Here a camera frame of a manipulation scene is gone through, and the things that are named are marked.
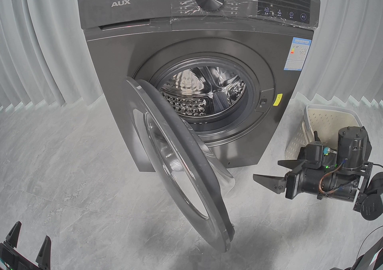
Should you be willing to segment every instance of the gray tile floor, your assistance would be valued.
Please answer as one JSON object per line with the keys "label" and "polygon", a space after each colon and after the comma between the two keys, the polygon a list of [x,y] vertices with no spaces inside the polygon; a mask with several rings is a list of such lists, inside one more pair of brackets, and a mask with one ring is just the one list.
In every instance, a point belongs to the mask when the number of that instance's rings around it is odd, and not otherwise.
{"label": "gray tile floor", "polygon": [[[346,106],[370,133],[371,161],[383,163],[383,109]],[[258,165],[231,170],[236,185],[225,203],[236,234],[225,254],[201,239],[155,173],[138,172],[104,97],[89,107],[79,100],[2,110],[0,240],[20,220],[18,250],[34,261],[47,234],[52,268],[61,270],[350,267],[383,218],[367,222],[351,203],[315,196],[286,200],[252,180],[254,172],[286,172],[276,161],[303,108],[290,101]],[[362,252],[382,234],[373,234]]]}

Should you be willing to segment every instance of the plastic wrap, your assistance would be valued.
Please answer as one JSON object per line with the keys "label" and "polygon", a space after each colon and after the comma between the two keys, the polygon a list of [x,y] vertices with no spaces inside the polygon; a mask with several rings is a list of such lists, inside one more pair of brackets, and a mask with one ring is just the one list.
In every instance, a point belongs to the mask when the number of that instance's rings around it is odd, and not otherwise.
{"label": "plastic wrap", "polygon": [[170,0],[170,3],[172,22],[190,16],[201,16],[201,19],[223,16],[227,19],[263,19],[308,29],[318,27],[319,5],[318,12],[313,14],[311,0],[224,0],[223,5],[215,11],[203,10],[196,0]]}

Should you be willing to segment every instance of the stainless steel drum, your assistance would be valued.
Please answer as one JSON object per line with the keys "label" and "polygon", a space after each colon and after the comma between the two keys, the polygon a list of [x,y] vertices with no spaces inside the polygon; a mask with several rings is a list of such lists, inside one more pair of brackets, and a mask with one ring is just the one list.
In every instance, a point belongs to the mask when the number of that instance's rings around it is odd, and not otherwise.
{"label": "stainless steel drum", "polygon": [[246,85],[236,73],[215,66],[219,63],[217,60],[198,62],[205,66],[176,73],[160,92],[181,116],[196,119],[219,116],[241,99]]}

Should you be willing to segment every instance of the qr code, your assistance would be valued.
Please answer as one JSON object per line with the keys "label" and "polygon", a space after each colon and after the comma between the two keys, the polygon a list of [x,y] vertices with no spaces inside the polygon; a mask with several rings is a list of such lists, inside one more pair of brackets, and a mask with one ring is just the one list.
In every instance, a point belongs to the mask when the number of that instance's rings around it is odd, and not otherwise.
{"label": "qr code", "polygon": [[308,47],[301,47],[299,50],[300,55],[306,55],[307,54]]}

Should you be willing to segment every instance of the aux logo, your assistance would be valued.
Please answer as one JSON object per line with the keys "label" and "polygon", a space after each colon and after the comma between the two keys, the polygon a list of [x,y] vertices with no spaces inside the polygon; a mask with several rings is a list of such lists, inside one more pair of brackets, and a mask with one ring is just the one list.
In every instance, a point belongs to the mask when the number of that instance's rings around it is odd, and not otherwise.
{"label": "aux logo", "polygon": [[130,0],[122,0],[122,1],[117,1],[117,2],[113,2],[112,3],[112,6],[119,6],[119,5],[130,5]]}

